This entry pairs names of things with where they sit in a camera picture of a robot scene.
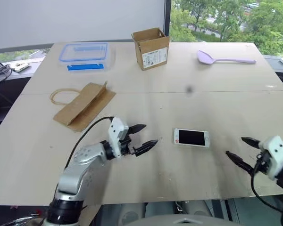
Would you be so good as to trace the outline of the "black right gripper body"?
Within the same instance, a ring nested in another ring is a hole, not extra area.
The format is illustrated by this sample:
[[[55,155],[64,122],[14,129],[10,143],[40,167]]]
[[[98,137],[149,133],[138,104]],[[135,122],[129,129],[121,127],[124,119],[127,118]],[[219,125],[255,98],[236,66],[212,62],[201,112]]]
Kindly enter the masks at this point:
[[[258,172],[261,172],[264,175],[267,175],[267,170],[269,168],[271,155],[269,154],[268,151],[263,151],[259,153],[256,156],[256,158],[257,158],[257,161],[250,175],[254,176]]]

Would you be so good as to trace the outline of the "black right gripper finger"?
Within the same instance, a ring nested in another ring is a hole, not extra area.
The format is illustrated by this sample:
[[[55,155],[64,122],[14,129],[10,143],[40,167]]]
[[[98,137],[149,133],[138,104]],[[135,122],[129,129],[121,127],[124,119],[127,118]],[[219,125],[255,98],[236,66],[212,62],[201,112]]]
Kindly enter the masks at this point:
[[[241,157],[237,156],[236,154],[230,151],[226,151],[225,154],[235,165],[246,171],[249,175],[252,175],[253,168],[248,163],[244,162]]]
[[[241,137],[242,141],[245,142],[246,144],[259,149],[259,143],[260,141],[251,137]]]

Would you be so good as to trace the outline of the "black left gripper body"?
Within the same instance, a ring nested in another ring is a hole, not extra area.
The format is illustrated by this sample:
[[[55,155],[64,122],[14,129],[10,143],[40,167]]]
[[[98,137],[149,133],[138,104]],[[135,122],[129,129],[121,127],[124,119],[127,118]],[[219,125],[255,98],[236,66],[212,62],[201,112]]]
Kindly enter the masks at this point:
[[[131,147],[131,142],[132,139],[129,134],[126,134],[126,136],[123,139],[119,140],[121,156],[135,154],[135,149]]]

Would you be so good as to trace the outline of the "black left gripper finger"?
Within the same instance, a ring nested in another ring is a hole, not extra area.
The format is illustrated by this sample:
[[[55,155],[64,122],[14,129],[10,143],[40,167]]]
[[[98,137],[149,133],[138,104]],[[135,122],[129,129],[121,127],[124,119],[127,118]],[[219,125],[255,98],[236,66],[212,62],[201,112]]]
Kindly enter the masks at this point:
[[[152,149],[156,144],[158,140],[150,140],[148,142],[143,143],[140,147],[135,148],[133,147],[133,154],[138,157],[146,152],[148,152],[150,149]]]
[[[128,134],[135,134],[139,131],[141,131],[142,129],[144,129],[147,125],[145,124],[136,124],[136,125],[133,125],[133,126],[130,126],[129,129],[128,129]]]

